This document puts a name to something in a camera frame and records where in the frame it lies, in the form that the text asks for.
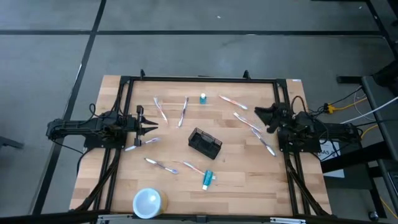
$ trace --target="gray floor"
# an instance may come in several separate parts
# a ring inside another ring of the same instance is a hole
[[[100,1],[0,1],[0,29],[91,29]],[[389,27],[394,19],[384,1],[374,1]],[[308,0],[115,0],[108,1],[100,30],[376,30],[364,3]],[[47,122],[61,117],[75,81],[88,36],[0,36],[0,136],[25,143],[23,150],[0,151],[0,217],[29,213],[51,143]],[[369,75],[392,60],[383,39],[359,37],[281,37],[234,35],[97,36],[76,101],[73,119],[89,117],[103,75],[241,77],[248,69],[256,78],[303,80],[308,104],[317,108],[357,86],[338,85],[337,75]],[[352,102],[352,98],[341,104]],[[360,104],[369,110],[367,103]],[[323,121],[356,116],[351,108]],[[367,134],[366,146],[381,140]],[[65,144],[82,148],[82,138]],[[72,196],[78,155],[64,149],[44,212],[64,212]],[[382,180],[377,185],[385,200]],[[328,189],[333,213],[367,220],[374,210],[363,190]]]

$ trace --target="yellow cable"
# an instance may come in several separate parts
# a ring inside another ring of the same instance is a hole
[[[375,128],[375,127],[377,127],[377,126],[378,126],[378,125],[375,124],[374,126],[371,126],[370,128],[366,129],[366,130],[362,133],[361,139],[363,139],[363,136],[365,136],[365,134],[368,133],[368,131],[372,130],[373,128]]]
[[[391,208],[387,205],[387,203],[385,201],[383,201],[383,199],[380,197],[381,202],[383,203],[383,205],[391,212],[391,214],[394,216],[394,218],[398,219],[397,215],[391,210]]]
[[[350,106],[354,106],[355,104],[360,103],[360,102],[362,102],[362,101],[364,101],[364,100],[367,100],[367,99],[368,99],[368,98],[365,97],[365,98],[363,98],[362,100],[359,100],[359,101],[357,101],[357,102],[355,102],[355,103],[352,103],[352,104],[347,105],[347,106],[342,107],[342,108],[334,108],[333,110],[344,110],[344,109],[349,108]]]

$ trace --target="toothbrush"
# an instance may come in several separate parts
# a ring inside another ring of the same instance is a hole
[[[153,138],[153,139],[151,139],[151,140],[148,140],[148,141],[144,142],[143,144],[148,144],[148,143],[157,142],[157,141],[160,141],[160,138]],[[136,147],[138,147],[138,146],[130,146],[130,147],[126,148],[125,151],[133,150],[133,149],[135,149]]]
[[[184,114],[185,114],[185,111],[187,110],[188,100],[189,100],[189,98],[186,96],[184,107],[182,108],[181,119],[180,119],[180,122],[178,122],[178,128],[181,127],[181,125],[182,125],[182,119],[184,119]]]
[[[175,170],[175,169],[169,169],[169,168],[167,168],[167,167],[164,167],[163,165],[159,164],[159,163],[156,162],[156,161],[153,161],[152,159],[148,159],[148,158],[144,158],[144,159],[145,159],[147,162],[150,162],[151,164],[157,165],[157,166],[159,166],[159,167],[161,167],[161,168],[163,168],[163,169],[165,169],[165,170],[167,170],[167,171],[169,171],[169,172],[172,172],[173,174],[178,174],[178,171]]]
[[[234,113],[235,117],[238,118],[240,121],[242,121],[243,123],[249,125],[250,127],[252,127],[253,129],[255,129],[256,131],[262,133],[261,129],[255,127],[254,125],[250,124],[244,117],[240,116],[237,114],[237,112]]]
[[[240,103],[238,103],[238,102],[236,102],[236,101],[234,101],[234,100],[231,100],[231,99],[229,99],[228,97],[225,97],[225,96],[221,96],[221,95],[218,95],[221,99],[223,99],[223,100],[226,100],[226,101],[228,101],[228,102],[230,102],[230,103],[233,103],[233,104],[235,104],[236,106],[239,106],[240,108],[242,108],[242,109],[244,109],[244,110],[247,110],[248,108],[247,108],[247,106],[244,106],[244,105],[242,105],[242,104],[240,104]]]
[[[265,147],[268,149],[269,153],[271,153],[271,155],[276,157],[274,150],[272,150],[272,148],[265,142],[265,140],[262,138],[262,136],[254,128],[252,128],[251,131],[257,136],[257,138],[260,139],[260,142],[263,145],[265,145]]]
[[[154,97],[154,101],[155,101],[155,105],[156,107],[159,109],[160,113],[162,113],[162,117],[163,119],[166,121],[166,123],[168,124],[169,122],[167,121],[166,115],[163,113],[162,111],[162,106],[159,104],[159,102],[157,101],[157,96]]]
[[[202,170],[196,168],[196,167],[193,166],[192,164],[189,164],[188,162],[185,162],[185,161],[182,161],[182,163],[185,164],[186,166],[188,166],[189,168],[191,168],[191,169],[197,171],[198,173],[201,173],[202,175],[205,175],[205,173],[204,173]],[[216,179],[216,176],[213,175],[211,178],[212,178],[213,180],[215,180],[215,179]]]

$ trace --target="black basket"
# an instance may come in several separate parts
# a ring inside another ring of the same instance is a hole
[[[199,128],[195,128],[188,138],[189,146],[203,153],[210,159],[216,159],[222,144],[220,140],[213,138]]]

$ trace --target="wooden tabletop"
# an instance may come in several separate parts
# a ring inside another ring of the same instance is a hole
[[[118,92],[120,76],[106,75],[98,95],[97,113],[110,110]],[[305,99],[302,82],[287,80],[290,100],[296,95]],[[207,104],[199,97],[206,93]],[[236,100],[249,109],[242,110],[222,100],[218,95]],[[154,104],[159,97],[167,124]],[[181,128],[177,128],[185,96],[189,97],[187,112]],[[279,151],[276,134],[254,114],[255,106],[270,107],[274,103],[272,84],[266,83],[205,83],[205,82],[142,82],[133,85],[130,109],[144,107],[144,116],[159,123],[159,128],[142,137],[143,141],[160,137],[161,141],[132,151],[122,151],[114,189],[112,212],[132,212],[132,200],[138,190],[152,187],[169,198],[166,213],[212,215],[292,215],[284,157]],[[301,103],[295,111],[302,110]],[[236,119],[237,112],[260,127],[263,138],[277,153],[271,156],[249,127]],[[195,128],[223,142],[220,153],[212,160],[188,146],[188,137]],[[129,134],[126,146],[133,145],[135,133]],[[90,151],[81,161],[70,208],[79,206],[93,190],[100,175],[104,149]],[[144,160],[147,157],[179,174],[167,172]],[[324,210],[330,211],[329,199],[317,158],[301,153],[305,183]],[[216,180],[207,191],[202,190],[203,176],[181,164],[187,161],[201,170],[212,170]],[[100,208],[108,185],[104,187]],[[296,188],[298,207],[302,211],[300,191]]]

